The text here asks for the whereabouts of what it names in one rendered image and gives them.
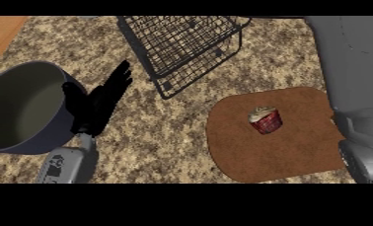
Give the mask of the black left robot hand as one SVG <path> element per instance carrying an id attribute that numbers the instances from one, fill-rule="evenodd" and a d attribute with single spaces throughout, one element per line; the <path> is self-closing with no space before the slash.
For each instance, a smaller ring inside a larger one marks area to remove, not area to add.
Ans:
<path id="1" fill-rule="evenodd" d="M 132 83 L 130 62 L 124 60 L 103 85 L 85 94 L 72 82 L 62 84 L 65 108 L 74 116 L 71 132 L 97 136 L 109 122 L 116 104 Z"/>

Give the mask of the red can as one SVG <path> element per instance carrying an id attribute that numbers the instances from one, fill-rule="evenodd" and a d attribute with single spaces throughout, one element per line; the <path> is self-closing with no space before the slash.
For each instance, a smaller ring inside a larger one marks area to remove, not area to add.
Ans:
<path id="1" fill-rule="evenodd" d="M 274 107 L 256 107 L 247 114 L 247 121 L 261 134 L 273 133 L 283 125 L 280 112 Z"/>

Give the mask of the brown cutting board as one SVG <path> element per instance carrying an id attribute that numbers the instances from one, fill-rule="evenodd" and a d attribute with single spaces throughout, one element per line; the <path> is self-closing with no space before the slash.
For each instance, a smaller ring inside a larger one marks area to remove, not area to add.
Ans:
<path id="1" fill-rule="evenodd" d="M 247 121 L 259 106 L 280 112 L 283 126 L 262 135 Z M 221 99 L 205 126 L 208 150 L 224 175 L 259 183 L 343 167 L 337 153 L 342 136 L 330 121 L 323 91 L 298 87 Z"/>

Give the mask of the dark blue-grey pot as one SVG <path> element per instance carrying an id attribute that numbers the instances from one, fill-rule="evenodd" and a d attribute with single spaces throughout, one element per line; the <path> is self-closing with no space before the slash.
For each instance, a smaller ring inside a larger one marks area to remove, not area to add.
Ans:
<path id="1" fill-rule="evenodd" d="M 37 155 L 74 137 L 62 84 L 84 87 L 50 62 L 25 62 L 0 73 L 0 153 Z"/>

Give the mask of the large grey appliance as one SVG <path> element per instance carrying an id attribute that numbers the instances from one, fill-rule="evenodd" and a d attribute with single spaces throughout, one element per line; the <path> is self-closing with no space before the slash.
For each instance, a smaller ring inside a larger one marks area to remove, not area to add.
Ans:
<path id="1" fill-rule="evenodd" d="M 306 16 L 334 111 L 373 108 L 373 16 Z"/>

